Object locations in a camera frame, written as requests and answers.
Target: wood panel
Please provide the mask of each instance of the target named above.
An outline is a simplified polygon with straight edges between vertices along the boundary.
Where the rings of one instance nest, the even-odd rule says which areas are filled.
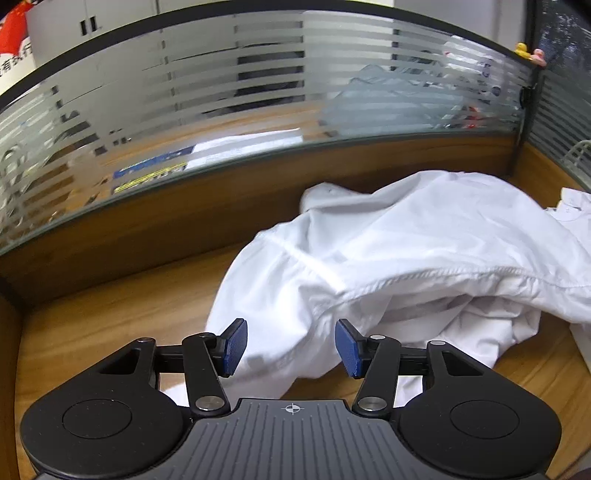
[[[127,342],[152,336],[179,343],[202,331],[217,288],[238,253],[231,247],[58,299],[27,319],[18,359],[17,423],[28,406],[52,388]],[[544,316],[538,336],[510,349],[497,371],[549,403],[563,425],[550,475],[557,476],[591,444],[591,376],[567,324]],[[358,381],[337,367],[321,379],[298,380],[287,398],[345,398]],[[33,470],[18,444],[22,480]]]
[[[562,187],[583,190],[573,177],[529,142],[518,157],[510,181],[544,208],[558,204]]]
[[[21,314],[0,295],[0,479],[18,478],[14,429],[14,390]]]
[[[512,137],[447,136],[300,150],[186,177],[102,207],[2,256],[29,304],[232,243],[293,218],[305,188],[371,192],[419,170],[506,173]]]

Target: round circular pad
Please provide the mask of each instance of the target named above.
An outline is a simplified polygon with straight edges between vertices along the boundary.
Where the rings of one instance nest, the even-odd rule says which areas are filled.
[[[451,413],[455,428],[477,439],[500,439],[519,425],[513,409],[489,400],[472,400],[455,406]]]
[[[72,405],[61,421],[68,432],[85,439],[104,439],[123,431],[131,410],[116,400],[99,398]]]
[[[560,441],[556,414],[492,371],[436,378],[401,410],[398,428],[419,458],[473,479],[543,472]]]
[[[182,434],[180,409],[134,375],[81,374],[41,397],[21,422],[33,465],[59,478],[133,475],[171,453]]]

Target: glass panel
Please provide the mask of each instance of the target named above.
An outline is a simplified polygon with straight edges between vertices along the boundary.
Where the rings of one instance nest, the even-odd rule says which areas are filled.
[[[264,152],[380,135],[515,134],[530,72],[444,31],[345,12],[246,13],[152,31],[46,78],[0,115],[0,248],[164,179]]]
[[[591,25],[563,0],[541,0],[536,37],[547,68],[589,91]]]
[[[542,81],[528,140],[591,189],[591,95],[552,72]]]

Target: white cloth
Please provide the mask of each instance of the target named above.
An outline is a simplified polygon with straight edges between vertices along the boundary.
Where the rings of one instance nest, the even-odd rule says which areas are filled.
[[[236,257],[207,330],[248,321],[242,361],[223,382],[234,403],[278,398],[335,367],[339,318],[405,346],[442,339],[492,366],[537,332],[540,310],[591,319],[590,254],[508,183],[424,171],[373,194],[308,189],[301,215]],[[183,388],[169,393],[178,401]],[[401,377],[396,405],[420,392],[418,378]]]
[[[563,188],[556,208],[547,212],[557,219],[591,254],[591,194]],[[574,341],[591,372],[591,323],[570,326]]]

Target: wooden desk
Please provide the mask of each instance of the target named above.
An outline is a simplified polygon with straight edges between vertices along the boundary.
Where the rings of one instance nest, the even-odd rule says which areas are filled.
[[[81,370],[140,336],[175,344],[203,330],[217,288],[238,253],[230,247],[175,262],[53,301],[24,323],[18,358],[17,432],[28,406]],[[558,476],[591,445],[591,375],[568,325],[544,316],[540,333],[511,348],[496,370],[557,412],[563,437],[549,474]],[[163,378],[163,388],[181,379]],[[298,380],[286,398],[345,398],[358,381],[337,367],[317,380]],[[17,434],[22,480],[34,476]]]
[[[524,145],[509,181],[544,208],[558,204],[560,187],[583,190],[573,177],[530,143]]]
[[[17,373],[21,313],[0,296],[0,478],[18,475],[14,430],[14,383]]]

